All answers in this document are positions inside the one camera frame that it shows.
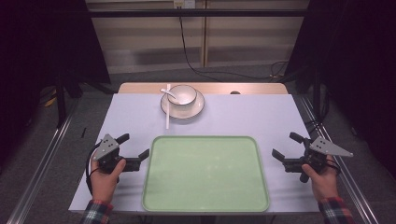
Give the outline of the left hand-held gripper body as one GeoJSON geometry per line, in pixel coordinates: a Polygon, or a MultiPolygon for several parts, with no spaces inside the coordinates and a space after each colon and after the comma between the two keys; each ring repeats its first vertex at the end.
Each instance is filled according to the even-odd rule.
{"type": "Polygon", "coordinates": [[[111,174],[121,159],[126,160],[123,172],[137,172],[140,170],[139,158],[124,158],[120,155],[120,145],[117,138],[106,134],[93,152],[93,160],[99,163],[99,169],[107,174],[111,174]]]}

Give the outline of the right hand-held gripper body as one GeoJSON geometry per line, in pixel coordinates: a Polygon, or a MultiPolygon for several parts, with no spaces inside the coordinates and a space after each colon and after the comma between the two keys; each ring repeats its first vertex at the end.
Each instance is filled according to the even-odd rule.
{"type": "Polygon", "coordinates": [[[319,136],[315,140],[305,137],[304,155],[299,159],[283,160],[283,166],[287,173],[300,173],[300,181],[306,183],[308,175],[303,171],[302,165],[309,164],[318,174],[322,173],[327,167],[332,167],[337,172],[340,168],[336,162],[330,164],[328,156],[353,157],[354,154],[342,147],[337,146],[329,140],[319,136]]]}

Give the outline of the white plate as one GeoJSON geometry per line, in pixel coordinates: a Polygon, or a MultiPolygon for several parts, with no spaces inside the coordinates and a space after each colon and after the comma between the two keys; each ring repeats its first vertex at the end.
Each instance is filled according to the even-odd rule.
{"type": "Polygon", "coordinates": [[[161,109],[174,119],[190,119],[200,114],[205,107],[205,97],[197,91],[196,99],[189,105],[174,105],[166,95],[161,99],[161,109]]]}

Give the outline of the white spoon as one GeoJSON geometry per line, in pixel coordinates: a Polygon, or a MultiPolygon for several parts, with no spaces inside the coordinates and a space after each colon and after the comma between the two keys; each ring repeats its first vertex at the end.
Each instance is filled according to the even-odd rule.
{"type": "Polygon", "coordinates": [[[177,100],[176,96],[170,92],[169,90],[166,89],[160,89],[161,92],[171,96],[173,98],[173,100],[171,101],[173,104],[179,105],[179,101],[177,100]]]}

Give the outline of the green tray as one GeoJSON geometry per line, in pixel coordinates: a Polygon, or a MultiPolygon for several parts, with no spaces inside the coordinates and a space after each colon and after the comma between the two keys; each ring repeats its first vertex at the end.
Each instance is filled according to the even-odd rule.
{"type": "Polygon", "coordinates": [[[256,213],[270,204],[260,151],[249,136],[158,136],[142,205],[150,212],[256,213]]]}

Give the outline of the white bowl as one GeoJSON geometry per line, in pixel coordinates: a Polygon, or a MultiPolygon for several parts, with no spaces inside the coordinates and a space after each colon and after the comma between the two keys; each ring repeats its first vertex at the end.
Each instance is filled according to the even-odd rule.
{"type": "Polygon", "coordinates": [[[174,105],[188,105],[195,101],[197,91],[189,85],[176,85],[167,95],[168,101],[174,105]]]}

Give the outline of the person's left hand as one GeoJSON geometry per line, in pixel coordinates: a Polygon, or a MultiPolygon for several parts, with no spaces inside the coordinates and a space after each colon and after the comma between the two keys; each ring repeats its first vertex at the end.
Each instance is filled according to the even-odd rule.
{"type": "Polygon", "coordinates": [[[102,173],[97,161],[91,161],[92,172],[90,180],[92,182],[92,198],[104,203],[111,203],[118,177],[126,165],[126,160],[121,159],[111,174],[102,173]]]}

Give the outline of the person's right hand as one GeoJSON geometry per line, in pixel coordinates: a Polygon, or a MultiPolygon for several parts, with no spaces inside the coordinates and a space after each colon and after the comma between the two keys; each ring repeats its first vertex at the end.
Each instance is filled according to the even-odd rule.
{"type": "Polygon", "coordinates": [[[318,174],[309,164],[303,164],[302,169],[311,179],[312,191],[318,202],[339,196],[336,180],[337,172],[335,169],[327,167],[320,174],[318,174]]]}

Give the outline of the pale lilac table cover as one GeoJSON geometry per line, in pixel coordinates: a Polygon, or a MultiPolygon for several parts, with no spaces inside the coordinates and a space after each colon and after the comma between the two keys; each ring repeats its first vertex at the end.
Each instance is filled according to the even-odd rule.
{"type": "Polygon", "coordinates": [[[172,213],[150,212],[142,205],[149,158],[140,171],[125,173],[115,191],[113,204],[117,212],[134,215],[236,215],[262,213],[310,213],[318,209],[309,185],[297,174],[288,174],[272,156],[277,149],[289,158],[303,155],[304,147],[290,139],[291,132],[306,135],[300,113],[289,94],[205,96],[203,111],[191,119],[170,119],[165,129],[165,114],[158,94],[116,94],[101,129],[102,134],[118,137],[128,133],[130,139],[120,147],[124,157],[134,157],[145,149],[151,152],[158,136],[249,136],[260,151],[262,169],[270,204],[256,213],[172,213]]]}

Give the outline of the black stand leg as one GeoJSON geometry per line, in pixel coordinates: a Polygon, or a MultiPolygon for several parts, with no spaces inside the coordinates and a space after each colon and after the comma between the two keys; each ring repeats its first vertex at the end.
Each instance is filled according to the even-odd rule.
{"type": "Polygon", "coordinates": [[[320,120],[320,72],[315,70],[315,82],[313,85],[313,108],[317,120],[320,120]]]}
{"type": "Polygon", "coordinates": [[[66,108],[64,99],[64,84],[62,81],[62,76],[58,75],[56,77],[56,98],[58,107],[58,124],[57,127],[60,128],[66,119],[66,108]]]}

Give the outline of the wooden table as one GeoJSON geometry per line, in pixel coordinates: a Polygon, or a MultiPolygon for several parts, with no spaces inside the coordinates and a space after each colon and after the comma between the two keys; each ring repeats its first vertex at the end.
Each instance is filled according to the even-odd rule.
{"type": "Polygon", "coordinates": [[[126,82],[119,93],[159,93],[167,86],[190,85],[204,94],[288,94],[281,83],[227,83],[227,82],[126,82]]]}

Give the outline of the black horizontal bar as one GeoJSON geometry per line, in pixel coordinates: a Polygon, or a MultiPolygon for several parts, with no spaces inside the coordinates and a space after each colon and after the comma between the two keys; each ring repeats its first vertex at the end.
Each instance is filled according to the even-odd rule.
{"type": "Polygon", "coordinates": [[[304,9],[142,9],[89,11],[92,18],[128,17],[304,17],[304,9]]]}

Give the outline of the metal rail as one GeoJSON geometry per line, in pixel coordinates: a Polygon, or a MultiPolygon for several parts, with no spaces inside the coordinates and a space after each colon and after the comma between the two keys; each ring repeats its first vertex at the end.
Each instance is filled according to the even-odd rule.
{"type": "Polygon", "coordinates": [[[23,224],[32,205],[37,193],[42,185],[42,182],[48,172],[50,164],[64,140],[64,136],[68,130],[71,120],[75,114],[80,100],[73,100],[69,106],[69,114],[65,117],[61,125],[56,129],[54,135],[47,146],[45,154],[43,155],[40,163],[35,169],[33,177],[30,179],[28,186],[19,198],[15,208],[13,209],[7,224],[23,224]]]}
{"type": "MultiPolygon", "coordinates": [[[[306,96],[304,96],[301,98],[301,104],[303,105],[307,116],[314,122],[314,133],[317,133],[319,136],[324,137],[326,140],[332,141],[325,126],[321,123],[318,123],[317,116],[314,114],[313,104],[310,102],[310,100],[306,96]]],[[[350,199],[355,205],[362,223],[379,224],[377,218],[375,217],[374,211],[371,208],[371,205],[366,200],[360,187],[352,176],[352,173],[350,173],[349,169],[347,168],[345,161],[340,156],[334,156],[334,160],[340,165],[341,182],[343,183],[350,199]]]]}

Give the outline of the wooden wall strip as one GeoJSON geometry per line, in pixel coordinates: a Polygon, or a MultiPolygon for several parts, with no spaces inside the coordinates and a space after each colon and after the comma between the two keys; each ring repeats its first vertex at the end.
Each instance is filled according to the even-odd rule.
{"type": "MultiPolygon", "coordinates": [[[[207,0],[202,0],[202,9],[207,8],[207,0]]],[[[201,18],[202,21],[202,36],[201,36],[201,66],[206,67],[207,64],[207,47],[206,47],[206,17],[201,18]]]]}

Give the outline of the white wall outlet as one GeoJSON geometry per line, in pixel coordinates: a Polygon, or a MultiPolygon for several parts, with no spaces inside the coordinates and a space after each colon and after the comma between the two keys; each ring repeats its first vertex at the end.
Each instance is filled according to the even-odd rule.
{"type": "Polygon", "coordinates": [[[195,9],[195,0],[174,0],[175,9],[195,9]]]}

